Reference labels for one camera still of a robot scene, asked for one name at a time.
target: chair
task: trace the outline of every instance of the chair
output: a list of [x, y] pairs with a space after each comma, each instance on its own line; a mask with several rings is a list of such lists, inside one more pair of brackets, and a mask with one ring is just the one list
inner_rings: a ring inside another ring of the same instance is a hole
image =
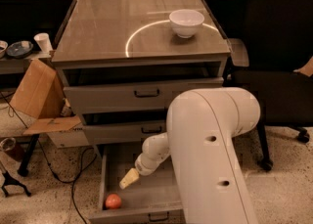
[[310, 138], [303, 127], [313, 126], [313, 0], [248, 0], [241, 39], [229, 41], [224, 85], [258, 99], [260, 165], [271, 170], [265, 126], [298, 130], [303, 143]]

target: speckled floor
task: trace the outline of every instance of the speckled floor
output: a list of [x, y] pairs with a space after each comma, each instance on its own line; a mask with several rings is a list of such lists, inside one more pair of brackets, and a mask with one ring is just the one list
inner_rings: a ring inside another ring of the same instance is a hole
[[[23, 119], [29, 124], [33, 121], [26, 116]], [[235, 139], [236, 152], [258, 221], [260, 224], [311, 224], [313, 141], [306, 145], [298, 143], [294, 140], [297, 133], [288, 128], [266, 129], [274, 160], [271, 172], [264, 172], [256, 164], [261, 152], [255, 130]], [[17, 117], [9, 117], [6, 104], [0, 103], [0, 137], [20, 135], [23, 131], [24, 127]], [[45, 135], [39, 140], [53, 170], [61, 179], [72, 180], [79, 171], [81, 154], [88, 147], [57, 149]], [[94, 157], [93, 150], [85, 154], [83, 165]], [[0, 152], [0, 160], [11, 176], [24, 183], [32, 193], [28, 197], [22, 188], [16, 186], [7, 187], [10, 194], [7, 198], [0, 192], [0, 223], [83, 223], [71, 200], [71, 185], [53, 177], [38, 144], [26, 177], [17, 173], [20, 164], [3, 152]], [[98, 210], [101, 162], [97, 157], [75, 184], [75, 202], [87, 223], [88, 216]], [[0, 176], [0, 185], [2, 183], [3, 176]]]

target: cable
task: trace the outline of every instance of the cable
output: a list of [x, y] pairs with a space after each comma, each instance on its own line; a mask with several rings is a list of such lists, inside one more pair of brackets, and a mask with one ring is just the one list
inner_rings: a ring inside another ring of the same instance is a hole
[[80, 211], [79, 211], [79, 209], [78, 209], [78, 207], [77, 207], [77, 205], [76, 205], [75, 198], [74, 198], [74, 188], [75, 188], [75, 183], [76, 183], [76, 181], [79, 179], [79, 177], [80, 177], [80, 175], [82, 174], [82, 172], [83, 172], [84, 170], [86, 170], [86, 169], [95, 161], [95, 159], [96, 159], [96, 157], [97, 157], [97, 155], [95, 154], [94, 158], [93, 158], [84, 168], [82, 167], [83, 157], [84, 157], [85, 153], [86, 153], [88, 150], [93, 150], [93, 148], [87, 148], [87, 149], [85, 149], [85, 150], [82, 152], [81, 157], [80, 157], [80, 170], [79, 170], [78, 174], [75, 176], [75, 178], [74, 178], [73, 180], [70, 180], [70, 181], [64, 181], [64, 180], [61, 180], [61, 179], [59, 178], [58, 174], [57, 174], [55, 171], [53, 171], [53, 169], [52, 169], [52, 167], [51, 167], [51, 163], [50, 163], [49, 160], [47, 159], [47, 156], [46, 156], [46, 154], [45, 154], [45, 152], [44, 152], [44, 150], [43, 150], [43, 148], [42, 148], [41, 143], [40, 143], [39, 140], [38, 140], [38, 143], [39, 143], [39, 146], [40, 146], [40, 148], [41, 148], [41, 150], [42, 150], [42, 153], [44, 154], [44, 157], [45, 157], [45, 159], [46, 159], [46, 161], [47, 161], [48, 167], [49, 167], [49, 169], [51, 170], [51, 172], [52, 172], [53, 176], [55, 177], [55, 179], [57, 179], [58, 181], [60, 181], [60, 182], [62, 182], [62, 183], [65, 183], [65, 184], [71, 184], [71, 200], [72, 200], [72, 202], [73, 202], [73, 205], [74, 205], [75, 210], [77, 211], [79, 217], [82, 219], [82, 221], [83, 221], [85, 224], [87, 224], [86, 220], [85, 220], [84, 217], [81, 215], [81, 213], [80, 213]]
[[0, 111], [7, 109], [9, 106], [1, 108]]
[[[20, 121], [21, 121], [22, 124], [25, 126], [25, 128], [28, 128], [28, 126], [25, 124], [25, 122], [21, 119], [21, 117], [18, 115], [18, 113], [14, 110], [14, 108], [11, 106], [11, 104], [10, 104], [9, 101], [7, 100], [7, 97], [9, 97], [9, 95], [8, 95], [8, 96], [3, 96], [3, 94], [2, 94], [1, 91], [0, 91], [0, 95], [1, 95], [1, 97], [2, 97], [2, 98], [0, 98], [0, 99], [4, 99], [4, 100], [6, 101], [6, 103], [9, 105], [9, 109], [12, 109], [12, 110], [13, 110], [13, 113], [15, 113], [15, 114], [17, 115], [17, 117], [20, 119]], [[89, 164], [88, 164], [87, 166], [85, 166], [84, 168], [82, 168], [82, 161], [83, 161], [83, 157], [84, 157], [86, 151], [88, 151], [88, 150], [93, 150], [93, 148], [87, 148], [87, 149], [85, 149], [85, 150], [83, 151], [83, 153], [81, 154], [81, 158], [80, 158], [80, 171], [78, 172], [78, 174], [76, 175], [76, 177], [75, 177], [73, 180], [71, 180], [71, 181], [64, 181], [64, 180], [61, 180], [61, 179], [59, 178], [58, 174], [57, 174], [55, 171], [52, 170], [52, 168], [51, 168], [51, 163], [50, 163], [49, 160], [47, 159], [46, 153], [44, 152], [44, 150], [43, 150], [43, 148], [42, 148], [42, 146], [41, 146], [41, 143], [40, 143], [39, 139], [38, 139], [38, 143], [39, 143], [40, 149], [42, 150], [42, 153], [43, 153], [43, 155], [44, 155], [44, 157], [45, 157], [45, 159], [46, 159], [46, 161], [47, 161], [48, 167], [49, 167], [49, 169], [51, 170], [53, 176], [54, 176], [58, 181], [60, 181], [60, 182], [62, 182], [62, 183], [65, 183], [65, 184], [72, 184], [72, 185], [71, 185], [71, 200], [72, 200], [72, 202], [73, 202], [73, 205], [74, 205], [75, 210], [77, 211], [79, 217], [83, 220], [83, 222], [84, 222], [85, 224], [87, 224], [86, 220], [85, 220], [84, 217], [81, 215], [81, 213], [80, 213], [80, 211], [79, 211], [79, 209], [78, 209], [78, 207], [77, 207], [77, 205], [76, 205], [75, 198], [74, 198], [74, 187], [75, 187], [75, 183], [76, 183], [76, 181], [79, 179], [81, 173], [82, 173], [84, 170], [86, 170], [86, 169], [95, 161], [95, 159], [96, 159], [96, 157], [97, 157], [97, 155], [95, 155], [94, 158], [89, 162]]]
[[15, 111], [15, 109], [11, 106], [11, 104], [9, 103], [9, 101], [7, 100], [7, 98], [5, 96], [3, 96], [2, 92], [0, 92], [0, 95], [2, 96], [2, 99], [4, 99], [6, 101], [6, 103], [9, 105], [10, 109], [13, 110], [13, 112], [17, 115], [17, 117], [20, 119], [20, 121], [22, 122], [22, 124], [25, 126], [25, 128], [28, 128], [28, 126], [25, 124], [25, 122], [21, 119], [21, 117], [19, 116], [19, 114]]

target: chair wheel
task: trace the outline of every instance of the chair wheel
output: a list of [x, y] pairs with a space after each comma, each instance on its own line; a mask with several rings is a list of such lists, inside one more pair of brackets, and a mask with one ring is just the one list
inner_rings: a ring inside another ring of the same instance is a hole
[[310, 141], [310, 135], [308, 132], [300, 132], [296, 139], [301, 143], [308, 143]]
[[258, 165], [263, 168], [265, 171], [271, 171], [273, 168], [273, 161], [271, 159], [264, 158], [258, 163]]

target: tabletop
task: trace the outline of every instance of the tabletop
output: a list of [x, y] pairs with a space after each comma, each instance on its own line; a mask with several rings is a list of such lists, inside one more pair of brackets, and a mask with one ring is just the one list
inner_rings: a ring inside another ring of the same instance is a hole
[[[170, 27], [169, 14], [179, 9], [204, 15], [189, 39]], [[225, 55], [227, 40], [217, 28], [202, 0], [78, 0], [53, 62]]]

